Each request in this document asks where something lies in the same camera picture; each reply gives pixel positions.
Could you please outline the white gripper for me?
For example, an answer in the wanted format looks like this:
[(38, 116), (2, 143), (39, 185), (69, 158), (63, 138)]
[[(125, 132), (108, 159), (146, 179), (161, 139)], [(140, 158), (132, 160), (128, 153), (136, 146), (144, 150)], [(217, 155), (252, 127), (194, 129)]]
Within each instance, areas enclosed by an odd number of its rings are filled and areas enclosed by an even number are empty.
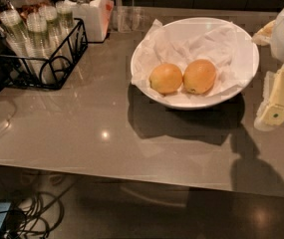
[[(253, 35), (252, 42), (259, 46), (270, 44), (272, 56), (284, 63), (284, 8), (275, 21), (270, 21)], [(284, 65), (276, 73), (266, 73), (262, 97), (254, 127), (270, 131), (284, 122)]]

